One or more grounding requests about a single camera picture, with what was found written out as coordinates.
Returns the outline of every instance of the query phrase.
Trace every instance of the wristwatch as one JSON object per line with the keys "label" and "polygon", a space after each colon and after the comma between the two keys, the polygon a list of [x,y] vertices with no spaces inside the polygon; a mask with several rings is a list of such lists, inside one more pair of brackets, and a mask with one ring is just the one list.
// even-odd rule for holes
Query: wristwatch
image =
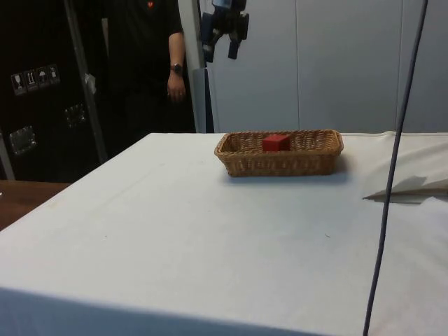
{"label": "wristwatch", "polygon": [[183,75],[183,66],[181,66],[179,63],[175,63],[175,65],[171,65],[171,70],[174,71],[174,73],[177,76]]}

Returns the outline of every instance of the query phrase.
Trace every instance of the red block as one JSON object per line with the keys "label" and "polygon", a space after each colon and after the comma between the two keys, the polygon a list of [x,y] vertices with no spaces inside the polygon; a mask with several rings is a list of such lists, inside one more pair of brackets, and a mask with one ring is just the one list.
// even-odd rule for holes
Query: red block
{"label": "red block", "polygon": [[290,151],[291,139],[288,135],[273,134],[263,139],[263,151],[279,152]]}

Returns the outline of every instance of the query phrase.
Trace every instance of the hand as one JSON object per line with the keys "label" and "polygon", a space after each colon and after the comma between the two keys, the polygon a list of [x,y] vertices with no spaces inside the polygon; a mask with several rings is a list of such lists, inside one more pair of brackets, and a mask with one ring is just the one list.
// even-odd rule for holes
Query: hand
{"label": "hand", "polygon": [[174,103],[179,103],[185,99],[185,95],[186,89],[183,78],[172,71],[168,80],[168,96]]}

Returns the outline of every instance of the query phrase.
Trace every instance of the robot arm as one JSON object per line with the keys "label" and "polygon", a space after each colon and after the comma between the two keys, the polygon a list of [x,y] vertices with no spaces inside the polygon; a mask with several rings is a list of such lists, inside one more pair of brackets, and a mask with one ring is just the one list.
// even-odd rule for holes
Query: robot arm
{"label": "robot arm", "polygon": [[206,62],[213,62],[215,45],[223,35],[230,37],[229,58],[235,60],[243,40],[247,39],[249,14],[243,13],[247,0],[213,0],[215,12],[202,16],[201,38]]}

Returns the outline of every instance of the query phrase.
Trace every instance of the white wall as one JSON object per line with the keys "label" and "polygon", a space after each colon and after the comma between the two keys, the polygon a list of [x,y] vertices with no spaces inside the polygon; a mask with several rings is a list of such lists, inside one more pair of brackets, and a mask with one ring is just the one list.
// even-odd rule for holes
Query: white wall
{"label": "white wall", "polygon": [[[211,0],[203,4],[203,10],[213,12]],[[248,40],[238,60],[228,58],[230,40],[225,36],[209,64],[215,129],[297,129],[295,0],[249,0],[246,9],[251,15]]]}
{"label": "white wall", "polygon": [[[212,11],[211,0],[202,10]],[[216,129],[396,126],[422,0],[248,0],[248,41],[210,64]],[[432,0],[406,130],[448,131],[448,1]]]}
{"label": "white wall", "polygon": [[[420,12],[421,0],[405,0],[398,109],[401,109],[403,102]],[[447,0],[429,0],[428,3],[426,25],[421,37],[405,131],[448,131]]]}

